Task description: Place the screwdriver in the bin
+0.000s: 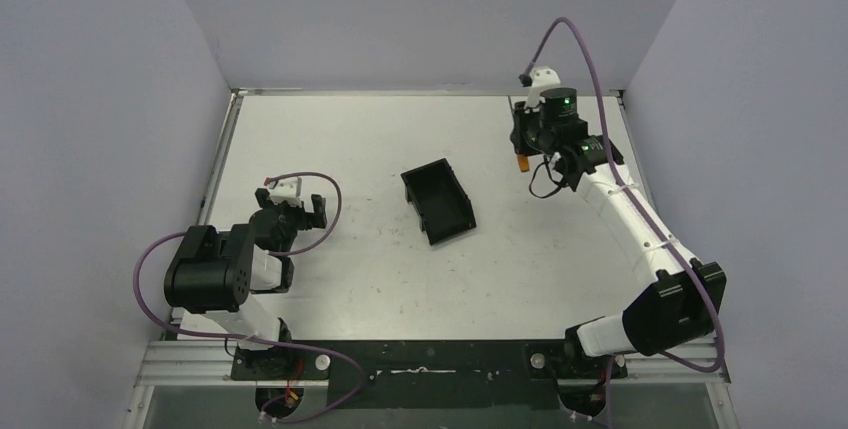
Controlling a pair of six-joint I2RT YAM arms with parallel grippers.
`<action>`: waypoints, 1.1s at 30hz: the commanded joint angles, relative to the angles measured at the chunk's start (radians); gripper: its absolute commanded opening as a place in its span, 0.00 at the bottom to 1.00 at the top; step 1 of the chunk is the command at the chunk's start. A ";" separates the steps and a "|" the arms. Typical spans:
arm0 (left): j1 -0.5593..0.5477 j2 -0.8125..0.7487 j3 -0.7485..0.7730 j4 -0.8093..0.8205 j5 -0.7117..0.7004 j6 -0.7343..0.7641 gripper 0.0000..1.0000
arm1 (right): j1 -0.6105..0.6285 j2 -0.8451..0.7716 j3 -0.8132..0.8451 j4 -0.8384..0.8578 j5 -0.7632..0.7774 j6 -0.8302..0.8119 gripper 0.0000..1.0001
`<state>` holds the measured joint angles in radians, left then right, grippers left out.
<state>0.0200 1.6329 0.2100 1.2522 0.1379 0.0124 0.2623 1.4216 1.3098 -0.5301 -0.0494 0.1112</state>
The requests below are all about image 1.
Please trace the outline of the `orange handled screwdriver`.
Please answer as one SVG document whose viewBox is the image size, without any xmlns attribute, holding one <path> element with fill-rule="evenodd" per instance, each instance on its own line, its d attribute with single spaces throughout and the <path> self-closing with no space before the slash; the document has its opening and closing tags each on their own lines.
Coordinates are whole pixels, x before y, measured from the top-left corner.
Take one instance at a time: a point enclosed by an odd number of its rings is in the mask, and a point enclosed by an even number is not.
<svg viewBox="0 0 848 429">
<path fill-rule="evenodd" d="M 518 164 L 519 171 L 521 173 L 527 173 L 530 171 L 528 158 L 524 155 L 517 154 L 516 160 Z"/>
</svg>

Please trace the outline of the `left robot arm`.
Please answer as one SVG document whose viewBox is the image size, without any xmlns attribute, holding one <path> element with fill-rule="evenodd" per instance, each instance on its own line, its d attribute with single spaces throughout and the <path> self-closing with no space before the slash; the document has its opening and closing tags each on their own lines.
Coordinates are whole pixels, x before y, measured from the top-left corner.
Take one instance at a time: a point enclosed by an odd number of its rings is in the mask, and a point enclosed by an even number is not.
<svg viewBox="0 0 848 429">
<path fill-rule="evenodd" d="M 165 274 L 171 306 L 217 323 L 227 335 L 241 335 L 233 373 L 242 379 L 289 379 L 304 369 L 305 354 L 289 346 L 287 324 L 257 299 L 289 291 L 295 266 L 287 254 L 297 235 L 327 226 L 325 197 L 313 194 L 306 206 L 299 194 L 259 188 L 259 208 L 247 222 L 225 232 L 190 227 Z"/>
</svg>

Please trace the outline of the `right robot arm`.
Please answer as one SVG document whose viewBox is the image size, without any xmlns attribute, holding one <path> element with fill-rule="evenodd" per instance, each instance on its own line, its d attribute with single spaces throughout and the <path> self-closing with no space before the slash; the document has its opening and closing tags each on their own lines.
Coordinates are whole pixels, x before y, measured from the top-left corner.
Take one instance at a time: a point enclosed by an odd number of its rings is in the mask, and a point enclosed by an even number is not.
<svg viewBox="0 0 848 429">
<path fill-rule="evenodd" d="M 565 368 L 585 378 L 606 357 L 660 354 L 692 370 L 723 366 L 718 321 L 726 275 L 703 263 L 660 220 L 632 178 L 626 161 L 602 131 L 593 135 L 567 87 L 532 88 L 512 108 L 510 140 L 522 171 L 541 156 L 555 189 L 579 195 L 605 222 L 640 287 L 620 312 L 567 329 Z"/>
</svg>

